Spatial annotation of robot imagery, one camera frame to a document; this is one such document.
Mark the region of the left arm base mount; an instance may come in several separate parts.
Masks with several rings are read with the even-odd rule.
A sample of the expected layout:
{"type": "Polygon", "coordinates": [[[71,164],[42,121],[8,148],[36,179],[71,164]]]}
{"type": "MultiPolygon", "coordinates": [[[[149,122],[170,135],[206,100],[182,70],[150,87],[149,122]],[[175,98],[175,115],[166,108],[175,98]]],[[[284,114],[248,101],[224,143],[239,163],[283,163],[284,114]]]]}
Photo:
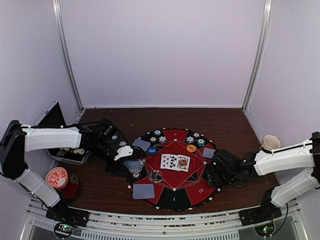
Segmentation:
{"type": "Polygon", "coordinates": [[[90,213],[86,210],[71,208],[65,200],[60,200],[55,206],[48,207],[45,216],[70,226],[86,227],[90,213]]]}

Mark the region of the jack of hearts card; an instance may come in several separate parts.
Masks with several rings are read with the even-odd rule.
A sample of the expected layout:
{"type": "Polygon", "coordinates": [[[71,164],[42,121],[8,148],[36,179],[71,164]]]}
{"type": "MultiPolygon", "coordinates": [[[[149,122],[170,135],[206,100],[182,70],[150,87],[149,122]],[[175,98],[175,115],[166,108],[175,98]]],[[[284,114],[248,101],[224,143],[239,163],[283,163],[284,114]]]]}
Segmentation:
{"type": "Polygon", "coordinates": [[[180,171],[188,172],[191,158],[186,155],[178,155],[177,168],[180,171]]]}

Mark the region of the green chips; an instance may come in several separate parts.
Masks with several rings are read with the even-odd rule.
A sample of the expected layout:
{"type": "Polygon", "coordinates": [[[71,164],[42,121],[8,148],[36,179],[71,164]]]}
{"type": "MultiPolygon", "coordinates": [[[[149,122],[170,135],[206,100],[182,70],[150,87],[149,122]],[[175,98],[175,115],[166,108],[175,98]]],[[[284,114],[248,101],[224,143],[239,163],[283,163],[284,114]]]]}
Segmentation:
{"type": "Polygon", "coordinates": [[[157,129],[157,130],[154,130],[154,131],[153,131],[153,134],[154,134],[155,136],[161,136],[161,135],[162,135],[162,131],[161,131],[160,129],[157,129]]]}
{"type": "Polygon", "coordinates": [[[203,138],[199,138],[196,140],[196,144],[199,148],[204,147],[206,144],[206,141],[203,138]]]}

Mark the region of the red black chips seat three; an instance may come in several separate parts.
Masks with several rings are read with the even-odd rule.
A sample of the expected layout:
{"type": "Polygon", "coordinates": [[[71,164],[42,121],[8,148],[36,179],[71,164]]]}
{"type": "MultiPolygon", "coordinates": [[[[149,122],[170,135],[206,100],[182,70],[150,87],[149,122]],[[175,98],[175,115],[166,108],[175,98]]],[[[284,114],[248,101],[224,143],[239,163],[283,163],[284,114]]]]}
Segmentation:
{"type": "Polygon", "coordinates": [[[139,179],[139,178],[141,177],[141,174],[140,174],[139,172],[134,172],[134,173],[132,174],[132,177],[133,177],[134,179],[139,179]]]}

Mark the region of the blue small blind button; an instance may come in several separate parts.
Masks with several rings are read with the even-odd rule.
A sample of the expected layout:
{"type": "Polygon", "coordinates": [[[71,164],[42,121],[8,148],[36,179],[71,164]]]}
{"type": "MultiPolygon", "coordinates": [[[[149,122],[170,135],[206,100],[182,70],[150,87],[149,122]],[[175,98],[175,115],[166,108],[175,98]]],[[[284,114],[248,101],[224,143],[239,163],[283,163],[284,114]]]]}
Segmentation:
{"type": "Polygon", "coordinates": [[[158,150],[155,147],[149,147],[146,152],[148,155],[153,156],[158,152],[158,150]]]}

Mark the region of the blue playing card deck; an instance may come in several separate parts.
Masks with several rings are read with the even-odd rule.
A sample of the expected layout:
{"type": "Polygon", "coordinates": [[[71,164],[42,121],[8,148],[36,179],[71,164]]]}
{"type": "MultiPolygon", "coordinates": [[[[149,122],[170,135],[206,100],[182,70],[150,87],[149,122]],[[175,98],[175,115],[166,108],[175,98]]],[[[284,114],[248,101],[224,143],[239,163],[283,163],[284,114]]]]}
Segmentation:
{"type": "Polygon", "coordinates": [[[126,159],[123,165],[129,170],[130,173],[140,173],[143,169],[143,161],[139,159],[126,159]]]}

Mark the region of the orange big blind button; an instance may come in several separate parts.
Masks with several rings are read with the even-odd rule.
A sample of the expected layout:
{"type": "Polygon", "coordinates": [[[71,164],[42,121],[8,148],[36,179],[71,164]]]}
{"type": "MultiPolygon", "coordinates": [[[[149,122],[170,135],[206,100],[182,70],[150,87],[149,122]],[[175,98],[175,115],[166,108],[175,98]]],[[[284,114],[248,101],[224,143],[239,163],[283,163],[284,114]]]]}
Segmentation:
{"type": "Polygon", "coordinates": [[[197,150],[197,147],[195,145],[193,145],[193,144],[189,144],[189,145],[186,146],[186,149],[187,149],[188,152],[194,153],[197,150]]]}

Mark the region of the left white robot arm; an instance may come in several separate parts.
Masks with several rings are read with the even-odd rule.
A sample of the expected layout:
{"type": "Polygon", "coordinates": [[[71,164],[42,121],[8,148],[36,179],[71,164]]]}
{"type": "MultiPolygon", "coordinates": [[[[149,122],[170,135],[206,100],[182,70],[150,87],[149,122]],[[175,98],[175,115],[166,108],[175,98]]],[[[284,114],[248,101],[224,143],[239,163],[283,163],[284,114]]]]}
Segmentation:
{"type": "Polygon", "coordinates": [[[126,142],[113,148],[111,138],[123,132],[112,121],[103,118],[71,125],[26,125],[12,120],[0,141],[0,173],[41,200],[61,222],[72,218],[72,211],[62,195],[49,186],[25,161],[25,154],[38,150],[84,148],[107,163],[114,174],[129,172],[124,160],[138,160],[145,151],[126,142]]]}

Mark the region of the white grey chip stack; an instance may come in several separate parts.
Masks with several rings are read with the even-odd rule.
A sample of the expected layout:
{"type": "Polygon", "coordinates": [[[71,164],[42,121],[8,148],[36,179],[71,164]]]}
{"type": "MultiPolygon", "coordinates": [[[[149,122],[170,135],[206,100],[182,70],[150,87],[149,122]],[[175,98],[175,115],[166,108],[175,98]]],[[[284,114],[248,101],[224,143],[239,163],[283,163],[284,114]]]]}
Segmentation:
{"type": "Polygon", "coordinates": [[[120,147],[123,147],[123,146],[126,146],[127,145],[127,143],[125,142],[125,141],[121,141],[120,143],[119,143],[119,146],[120,147]]]}

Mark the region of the red black chips seat seven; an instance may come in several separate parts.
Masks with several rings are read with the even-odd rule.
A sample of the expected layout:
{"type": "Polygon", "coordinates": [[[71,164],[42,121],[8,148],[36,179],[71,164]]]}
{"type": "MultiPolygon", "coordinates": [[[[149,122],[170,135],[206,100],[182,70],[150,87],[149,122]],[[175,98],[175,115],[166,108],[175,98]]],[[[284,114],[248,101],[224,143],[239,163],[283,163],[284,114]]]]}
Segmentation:
{"type": "Polygon", "coordinates": [[[197,133],[197,132],[195,132],[195,133],[193,134],[193,136],[194,136],[194,138],[199,138],[199,137],[200,137],[200,134],[197,133]]]}

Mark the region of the card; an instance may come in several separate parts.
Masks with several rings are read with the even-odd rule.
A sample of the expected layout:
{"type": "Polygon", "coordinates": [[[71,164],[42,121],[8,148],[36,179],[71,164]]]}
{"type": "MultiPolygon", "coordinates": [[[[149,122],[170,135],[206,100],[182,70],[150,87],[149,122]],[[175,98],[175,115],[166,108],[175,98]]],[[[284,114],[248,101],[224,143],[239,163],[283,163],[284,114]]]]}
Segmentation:
{"type": "Polygon", "coordinates": [[[214,156],[215,152],[216,152],[215,149],[205,147],[203,149],[202,156],[204,158],[211,159],[214,156]]]}
{"type": "Polygon", "coordinates": [[[135,200],[154,199],[155,188],[153,184],[134,184],[132,197],[135,200]]]}
{"type": "Polygon", "coordinates": [[[146,150],[150,147],[151,143],[148,142],[148,141],[145,141],[145,140],[142,140],[142,139],[137,138],[137,139],[134,140],[134,142],[132,143],[132,145],[133,145],[134,147],[139,147],[139,148],[141,148],[143,151],[146,151],[146,150]]]}

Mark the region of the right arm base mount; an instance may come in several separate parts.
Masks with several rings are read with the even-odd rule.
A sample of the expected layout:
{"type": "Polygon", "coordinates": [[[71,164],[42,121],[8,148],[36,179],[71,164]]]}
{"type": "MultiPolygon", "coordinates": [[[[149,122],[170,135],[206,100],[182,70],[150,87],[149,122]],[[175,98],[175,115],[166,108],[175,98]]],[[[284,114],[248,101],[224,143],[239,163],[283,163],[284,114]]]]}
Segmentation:
{"type": "Polygon", "coordinates": [[[272,222],[275,218],[282,216],[280,209],[270,210],[260,207],[241,210],[239,217],[242,226],[256,225],[263,222],[272,222]]]}

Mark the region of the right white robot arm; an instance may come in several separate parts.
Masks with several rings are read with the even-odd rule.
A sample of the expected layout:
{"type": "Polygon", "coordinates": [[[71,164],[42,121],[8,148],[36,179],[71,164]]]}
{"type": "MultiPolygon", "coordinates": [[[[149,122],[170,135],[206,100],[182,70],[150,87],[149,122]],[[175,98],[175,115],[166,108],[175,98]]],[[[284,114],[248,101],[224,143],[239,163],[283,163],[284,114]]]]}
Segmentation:
{"type": "Polygon", "coordinates": [[[284,206],[292,199],[312,189],[320,187],[320,133],[288,147],[248,152],[238,158],[225,148],[215,151],[210,160],[220,177],[227,183],[244,182],[250,177],[265,176],[270,173],[302,168],[302,172],[286,183],[267,190],[262,206],[256,210],[259,220],[268,220],[276,208],[284,206]]]}

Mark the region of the red black chips seat five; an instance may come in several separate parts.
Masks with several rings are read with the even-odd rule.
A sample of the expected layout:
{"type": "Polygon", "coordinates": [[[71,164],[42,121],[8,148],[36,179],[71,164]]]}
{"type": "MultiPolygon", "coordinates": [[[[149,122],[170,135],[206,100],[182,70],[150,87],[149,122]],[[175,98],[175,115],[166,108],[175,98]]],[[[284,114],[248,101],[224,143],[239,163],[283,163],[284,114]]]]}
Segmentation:
{"type": "Polygon", "coordinates": [[[153,137],[151,137],[151,138],[149,139],[149,141],[154,144],[154,143],[157,143],[157,142],[158,142],[158,138],[155,137],[155,136],[153,136],[153,137]]]}

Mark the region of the white chips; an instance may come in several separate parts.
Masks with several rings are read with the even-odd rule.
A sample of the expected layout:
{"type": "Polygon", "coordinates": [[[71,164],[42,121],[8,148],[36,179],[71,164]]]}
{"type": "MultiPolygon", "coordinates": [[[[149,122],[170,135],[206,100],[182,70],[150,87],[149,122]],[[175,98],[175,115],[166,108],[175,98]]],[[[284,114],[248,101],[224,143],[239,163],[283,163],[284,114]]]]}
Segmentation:
{"type": "Polygon", "coordinates": [[[194,137],[192,137],[192,136],[188,136],[185,141],[186,141],[188,144],[192,144],[192,143],[195,141],[195,139],[194,139],[194,137]]]}
{"type": "Polygon", "coordinates": [[[159,141],[160,143],[165,143],[165,142],[167,141],[167,138],[166,138],[165,136],[160,136],[160,137],[158,138],[158,141],[159,141]]]}

